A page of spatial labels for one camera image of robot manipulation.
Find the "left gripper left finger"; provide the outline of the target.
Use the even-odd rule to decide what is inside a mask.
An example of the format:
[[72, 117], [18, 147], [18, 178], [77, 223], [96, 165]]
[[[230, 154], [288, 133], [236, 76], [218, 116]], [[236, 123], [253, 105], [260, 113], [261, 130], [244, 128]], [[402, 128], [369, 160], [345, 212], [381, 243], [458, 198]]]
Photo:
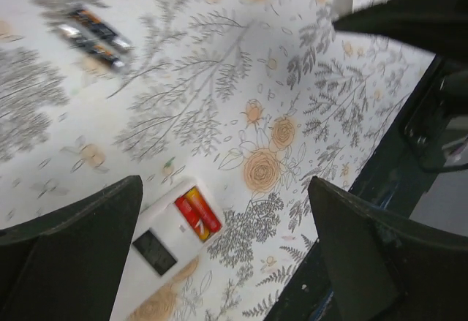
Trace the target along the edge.
[[1, 319], [109, 320], [142, 199], [131, 175], [1, 230]]

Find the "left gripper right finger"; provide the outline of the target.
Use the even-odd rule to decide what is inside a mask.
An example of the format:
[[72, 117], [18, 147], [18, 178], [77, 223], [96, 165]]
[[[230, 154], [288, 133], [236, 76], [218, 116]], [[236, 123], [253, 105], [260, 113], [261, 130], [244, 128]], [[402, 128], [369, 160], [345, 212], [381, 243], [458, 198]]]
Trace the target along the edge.
[[313, 177], [314, 223], [343, 320], [466, 320], [467, 238]]

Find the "red white remote control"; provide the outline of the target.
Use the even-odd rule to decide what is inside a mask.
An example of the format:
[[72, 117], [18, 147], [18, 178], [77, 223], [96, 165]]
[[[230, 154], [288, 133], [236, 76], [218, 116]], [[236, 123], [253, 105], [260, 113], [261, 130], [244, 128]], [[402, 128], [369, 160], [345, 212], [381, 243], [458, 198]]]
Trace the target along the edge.
[[[175, 205], [176, 199], [184, 197], [194, 186], [222, 223], [219, 232], [209, 230], [211, 234], [206, 241], [198, 238]], [[175, 185], [138, 217], [110, 319], [128, 319], [137, 307], [208, 248], [223, 230], [222, 209], [201, 180], [186, 178]]]

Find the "red AAA battery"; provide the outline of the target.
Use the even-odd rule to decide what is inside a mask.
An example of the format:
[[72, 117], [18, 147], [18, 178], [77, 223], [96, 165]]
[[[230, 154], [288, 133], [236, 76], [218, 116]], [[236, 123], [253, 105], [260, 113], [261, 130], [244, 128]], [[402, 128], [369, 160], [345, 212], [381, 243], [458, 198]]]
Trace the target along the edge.
[[221, 230], [222, 223], [211, 210], [210, 205], [196, 186], [192, 187], [184, 197], [189, 201], [191, 207], [200, 215], [202, 222], [212, 233], [217, 233]]
[[185, 197], [179, 197], [175, 200], [175, 205], [184, 216], [187, 223], [197, 234], [201, 241], [206, 241], [210, 236], [210, 231], [205, 227], [198, 212], [191, 207], [189, 201]]

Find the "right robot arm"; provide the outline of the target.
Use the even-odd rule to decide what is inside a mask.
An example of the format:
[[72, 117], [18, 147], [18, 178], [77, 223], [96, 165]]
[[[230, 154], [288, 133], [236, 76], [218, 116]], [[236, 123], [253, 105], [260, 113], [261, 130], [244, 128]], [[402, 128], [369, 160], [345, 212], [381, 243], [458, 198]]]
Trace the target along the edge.
[[389, 0], [344, 15], [333, 27], [388, 37], [467, 63], [467, 0]]

